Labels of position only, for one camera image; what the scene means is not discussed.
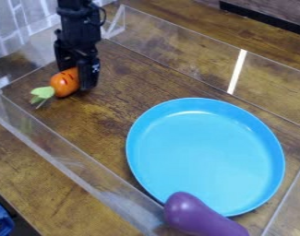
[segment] blue plate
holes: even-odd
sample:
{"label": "blue plate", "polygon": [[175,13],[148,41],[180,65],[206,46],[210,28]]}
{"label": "blue plate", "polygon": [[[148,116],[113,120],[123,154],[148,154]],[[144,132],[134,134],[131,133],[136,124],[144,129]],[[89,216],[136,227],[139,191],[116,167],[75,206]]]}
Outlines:
{"label": "blue plate", "polygon": [[135,179],[162,204],[184,191],[226,217],[269,200],[285,172],[281,145],[261,120],[202,98],[150,108],[130,129],[126,154]]}

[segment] blue plastic plate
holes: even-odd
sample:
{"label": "blue plastic plate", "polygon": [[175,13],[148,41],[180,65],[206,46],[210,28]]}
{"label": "blue plastic plate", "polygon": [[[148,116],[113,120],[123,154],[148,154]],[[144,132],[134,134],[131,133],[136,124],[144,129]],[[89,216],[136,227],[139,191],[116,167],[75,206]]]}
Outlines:
{"label": "blue plastic plate", "polygon": [[135,179],[162,204],[184,191],[226,217],[269,200],[285,172],[281,145],[261,120],[202,98],[150,108],[128,132],[126,154]]}

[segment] eggplant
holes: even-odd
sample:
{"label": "eggplant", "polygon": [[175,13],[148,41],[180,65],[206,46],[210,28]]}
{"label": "eggplant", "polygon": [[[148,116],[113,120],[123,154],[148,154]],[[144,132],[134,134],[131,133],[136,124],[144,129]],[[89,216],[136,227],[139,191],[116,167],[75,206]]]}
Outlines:
{"label": "eggplant", "polygon": [[243,226],[211,210],[202,201],[176,192],[164,203],[166,224],[194,236],[249,236]]}

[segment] wooden table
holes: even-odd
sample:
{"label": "wooden table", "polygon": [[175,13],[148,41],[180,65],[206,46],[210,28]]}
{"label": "wooden table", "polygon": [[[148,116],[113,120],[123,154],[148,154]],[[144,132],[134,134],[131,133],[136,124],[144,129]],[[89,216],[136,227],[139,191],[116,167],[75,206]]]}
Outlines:
{"label": "wooden table", "polygon": [[[126,0],[122,3],[300,69],[300,36],[281,29],[203,7],[194,1]],[[49,107],[35,111],[28,104],[28,91],[45,84],[40,77],[48,78],[55,73],[55,65],[47,65],[5,87],[5,96],[140,190],[126,164],[123,147],[134,119],[147,108],[163,100],[204,97],[225,100],[253,112],[271,127],[287,161],[285,182],[273,199],[234,218],[251,235],[261,235],[300,169],[300,79],[279,81],[275,77],[259,77],[258,82],[249,78],[237,93],[241,100],[109,41],[100,42],[97,47],[103,70],[99,86],[88,94],[77,93],[64,100],[52,100]],[[12,68],[32,67],[19,55],[12,55],[0,60],[0,68],[4,60]],[[251,68],[253,73],[263,74],[255,71],[255,66]],[[216,87],[227,82],[221,75],[206,78]],[[278,94],[289,99],[270,102]],[[43,235],[140,235],[1,126],[0,195]],[[294,234],[297,229],[300,221],[293,216],[283,235],[300,235]]]}

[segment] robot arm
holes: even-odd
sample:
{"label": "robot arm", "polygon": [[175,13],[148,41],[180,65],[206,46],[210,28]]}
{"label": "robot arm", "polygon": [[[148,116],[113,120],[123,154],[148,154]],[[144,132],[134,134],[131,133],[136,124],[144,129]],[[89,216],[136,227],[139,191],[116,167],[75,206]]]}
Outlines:
{"label": "robot arm", "polygon": [[56,0],[56,13],[61,29],[55,31],[55,61],[57,69],[77,68],[80,90],[92,89],[97,83],[100,60],[95,44],[101,40],[100,27],[104,10],[91,0]]}

